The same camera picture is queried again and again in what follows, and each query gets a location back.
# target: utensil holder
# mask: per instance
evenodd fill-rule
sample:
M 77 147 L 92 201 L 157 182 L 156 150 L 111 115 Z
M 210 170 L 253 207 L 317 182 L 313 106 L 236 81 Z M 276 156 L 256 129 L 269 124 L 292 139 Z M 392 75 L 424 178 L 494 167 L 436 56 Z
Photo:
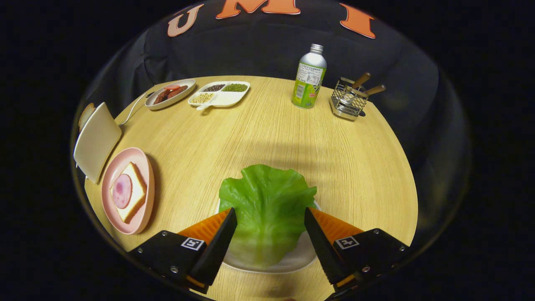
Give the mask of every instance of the utensil holder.
M 354 81 L 340 77 L 331 95 L 331 110 L 334 115 L 355 121 L 366 106 L 368 95 L 362 86 L 351 88 Z

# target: bottle label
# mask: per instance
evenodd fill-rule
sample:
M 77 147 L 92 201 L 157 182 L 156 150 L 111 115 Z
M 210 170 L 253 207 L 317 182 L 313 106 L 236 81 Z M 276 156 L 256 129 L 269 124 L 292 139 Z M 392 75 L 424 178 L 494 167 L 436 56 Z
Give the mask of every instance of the bottle label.
M 325 69 L 299 63 L 292 102 L 301 108 L 312 108 L 322 86 Z

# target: green lettuce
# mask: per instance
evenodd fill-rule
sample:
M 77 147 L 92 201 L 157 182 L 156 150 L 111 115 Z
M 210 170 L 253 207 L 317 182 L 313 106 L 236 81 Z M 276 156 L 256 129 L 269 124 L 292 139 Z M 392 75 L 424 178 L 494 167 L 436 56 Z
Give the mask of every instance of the green lettuce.
M 314 206 L 316 187 L 295 170 L 251 165 L 242 179 L 227 178 L 219 189 L 219 211 L 234 207 L 238 226 L 228 251 L 250 267 L 278 263 L 305 231 L 304 211 Z

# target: table surface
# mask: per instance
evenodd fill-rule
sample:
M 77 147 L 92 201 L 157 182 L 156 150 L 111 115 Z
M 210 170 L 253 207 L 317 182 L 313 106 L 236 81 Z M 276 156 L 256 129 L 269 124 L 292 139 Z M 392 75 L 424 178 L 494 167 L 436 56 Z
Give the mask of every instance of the table surface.
M 213 81 L 248 81 L 249 92 L 233 107 L 197 111 L 187 103 L 200 87 Z M 102 206 L 101 182 L 86 179 L 88 199 L 110 235 L 130 251 L 161 230 L 180 230 L 213 215 L 223 179 L 241 178 L 253 164 L 294 169 L 328 214 L 363 230 L 381 228 L 410 245 L 416 230 L 416 186 L 394 132 L 368 102 L 365 117 L 351 122 L 332 114 L 332 89 L 322 87 L 316 105 L 301 109 L 291 103 L 294 81 L 254 77 L 196 78 L 193 92 L 167 108 L 151 111 L 144 96 L 108 159 L 138 147 L 155 173 L 155 198 L 147 227 L 124 235 L 108 221 Z M 166 83 L 149 89 L 156 91 Z M 117 118 L 126 119 L 133 101 Z M 324 300 L 332 286 L 316 259 L 295 273 L 246 273 L 222 265 L 205 295 L 215 300 Z

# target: wood grain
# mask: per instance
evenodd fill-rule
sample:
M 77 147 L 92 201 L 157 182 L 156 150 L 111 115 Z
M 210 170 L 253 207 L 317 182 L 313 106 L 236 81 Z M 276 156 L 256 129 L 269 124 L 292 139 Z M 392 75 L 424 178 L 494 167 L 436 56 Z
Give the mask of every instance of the wood grain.
M 365 117 L 351 122 L 331 113 L 332 90 L 326 87 L 314 108 L 300 109 L 291 103 L 291 80 L 253 76 L 196 80 L 196 90 L 222 80 L 248 81 L 251 87 L 235 106 L 203 112 L 187 103 L 189 96 L 158 111 L 147 109 L 143 99 L 110 155 L 138 147 L 154 168 L 154 208 L 144 231 L 137 235 L 116 231 L 104 214 L 101 184 L 85 182 L 100 222 L 126 251 L 163 229 L 178 232 L 213 215 L 223 179 L 240 178 L 241 169 L 259 163 L 301 173 L 309 186 L 318 187 L 316 200 L 326 213 L 363 230 L 382 228 L 410 245 L 418 215 L 414 179 L 399 141 L 373 103 L 366 105 Z M 116 118 L 118 124 L 131 106 Z M 315 260 L 284 275 L 245 273 L 223 264 L 206 296 L 314 301 L 332 292 Z

